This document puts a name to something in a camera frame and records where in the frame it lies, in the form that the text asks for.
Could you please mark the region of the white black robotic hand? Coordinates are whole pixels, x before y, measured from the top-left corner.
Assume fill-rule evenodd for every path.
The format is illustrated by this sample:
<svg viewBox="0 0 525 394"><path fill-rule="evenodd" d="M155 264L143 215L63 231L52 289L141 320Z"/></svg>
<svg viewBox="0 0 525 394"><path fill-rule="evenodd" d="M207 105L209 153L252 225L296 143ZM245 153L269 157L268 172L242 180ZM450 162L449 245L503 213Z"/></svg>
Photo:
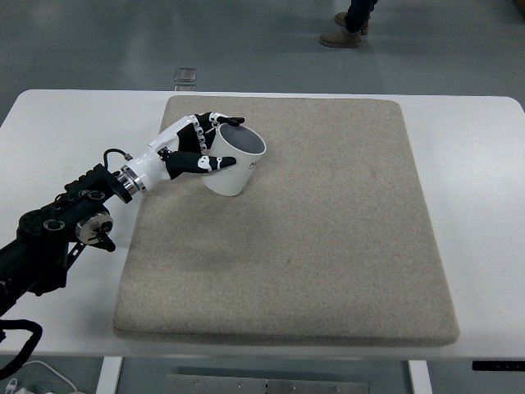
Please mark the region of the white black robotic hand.
<svg viewBox="0 0 525 394"><path fill-rule="evenodd" d="M150 142L145 152L121 169L118 180L131 193L150 191L158 182L183 173L208 174L236 164L233 157L208 154L219 126L238 127L243 117L205 112L182 117Z"/></svg>

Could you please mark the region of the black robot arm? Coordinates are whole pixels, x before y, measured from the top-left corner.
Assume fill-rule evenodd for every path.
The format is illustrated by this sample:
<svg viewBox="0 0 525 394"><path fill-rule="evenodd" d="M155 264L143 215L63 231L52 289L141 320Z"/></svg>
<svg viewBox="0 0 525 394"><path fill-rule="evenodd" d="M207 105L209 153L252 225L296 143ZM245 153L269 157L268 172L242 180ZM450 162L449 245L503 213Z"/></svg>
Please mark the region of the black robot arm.
<svg viewBox="0 0 525 394"><path fill-rule="evenodd" d="M86 246L116 249L108 236L112 224L104 203L114 195L129 203L132 194L119 173L108 170L110 153L131 159L121 149L106 150L102 164L65 185L52 203L21 216L16 239L1 248L2 314L27 292L41 296L63 288Z"/></svg>

